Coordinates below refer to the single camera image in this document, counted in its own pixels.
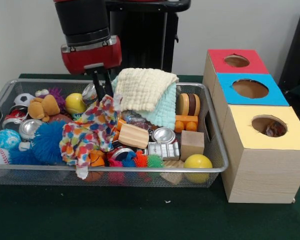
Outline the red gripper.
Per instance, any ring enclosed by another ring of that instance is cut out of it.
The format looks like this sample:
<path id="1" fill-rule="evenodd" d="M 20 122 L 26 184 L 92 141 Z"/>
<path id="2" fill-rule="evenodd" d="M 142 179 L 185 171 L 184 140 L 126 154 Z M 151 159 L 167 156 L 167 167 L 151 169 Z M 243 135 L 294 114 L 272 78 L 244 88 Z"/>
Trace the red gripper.
<path id="1" fill-rule="evenodd" d="M 114 97 L 108 69 L 118 67 L 122 63 L 121 41 L 117 35 L 112 35 L 108 40 L 88 45 L 68 46 L 63 44 L 61 56 L 66 69 L 73 75 L 83 74 L 89 69 L 103 66 L 105 68 L 103 72 L 104 88 L 100 84 L 97 72 L 93 71 L 91 74 L 98 101 L 102 101 L 105 93 Z"/>

